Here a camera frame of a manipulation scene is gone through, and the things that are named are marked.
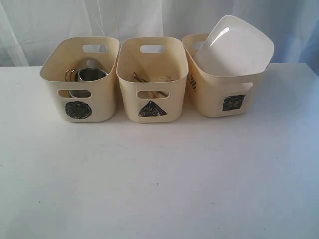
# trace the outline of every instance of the black square symbol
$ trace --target black square symbol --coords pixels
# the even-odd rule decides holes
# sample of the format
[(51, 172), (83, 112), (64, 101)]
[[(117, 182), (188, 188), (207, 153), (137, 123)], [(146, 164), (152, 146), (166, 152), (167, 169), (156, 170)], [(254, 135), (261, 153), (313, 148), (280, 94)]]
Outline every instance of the black square symbol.
[(240, 109), (246, 95), (228, 96), (224, 100), (223, 111)]

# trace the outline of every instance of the storage bin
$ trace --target storage bin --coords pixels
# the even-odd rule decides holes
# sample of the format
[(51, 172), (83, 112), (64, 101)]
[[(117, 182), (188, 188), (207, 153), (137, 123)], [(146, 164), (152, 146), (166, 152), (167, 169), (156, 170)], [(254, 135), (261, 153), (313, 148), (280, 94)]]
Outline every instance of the storage bin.
[(218, 77), (202, 71), (193, 59), (195, 46), (204, 42), (209, 33), (193, 34), (183, 38), (189, 66), (187, 91), (196, 109), (207, 117), (239, 115), (253, 102), (263, 72), (231, 77)]
[[(142, 52), (144, 46), (161, 52)], [(137, 73), (147, 83), (134, 82)], [(141, 37), (125, 41), (117, 66), (125, 111), (132, 121), (169, 122), (182, 111), (188, 65), (183, 44), (172, 37)], [(164, 92), (162, 98), (153, 97)]]
[[(84, 45), (105, 45), (105, 52), (84, 52)], [(110, 118), (115, 112), (114, 83), (120, 43), (112, 37), (75, 37), (61, 42), (41, 68), (53, 101), (64, 120), (95, 122)], [(86, 82), (66, 82), (65, 74), (77, 68), (85, 58), (98, 60), (107, 76)], [(70, 91), (89, 91), (88, 98), (70, 97)]]

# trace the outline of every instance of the white curtain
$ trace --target white curtain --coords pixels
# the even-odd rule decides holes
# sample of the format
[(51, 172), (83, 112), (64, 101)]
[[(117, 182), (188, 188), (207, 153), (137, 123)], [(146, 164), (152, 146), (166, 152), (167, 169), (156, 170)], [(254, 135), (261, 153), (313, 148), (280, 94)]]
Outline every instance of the white curtain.
[(275, 44), (272, 62), (319, 73), (319, 0), (0, 0), (0, 65), (40, 66), (64, 39), (210, 32), (232, 14)]

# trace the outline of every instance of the white plastic bowl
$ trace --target white plastic bowl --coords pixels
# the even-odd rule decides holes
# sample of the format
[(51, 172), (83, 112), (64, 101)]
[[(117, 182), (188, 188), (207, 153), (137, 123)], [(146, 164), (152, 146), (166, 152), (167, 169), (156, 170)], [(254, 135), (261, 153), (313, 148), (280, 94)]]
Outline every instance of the white plastic bowl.
[(263, 72), (274, 48), (273, 42), (260, 30), (238, 17), (226, 15), (193, 58), (210, 75), (245, 76)]

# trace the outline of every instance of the black triangle symbol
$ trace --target black triangle symbol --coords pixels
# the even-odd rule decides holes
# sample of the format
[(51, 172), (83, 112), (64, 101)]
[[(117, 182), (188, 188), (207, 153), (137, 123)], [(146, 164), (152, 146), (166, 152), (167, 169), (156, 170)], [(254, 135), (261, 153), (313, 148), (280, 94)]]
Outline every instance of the black triangle symbol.
[(140, 111), (140, 117), (165, 116), (167, 113), (163, 111), (155, 102), (149, 101)]

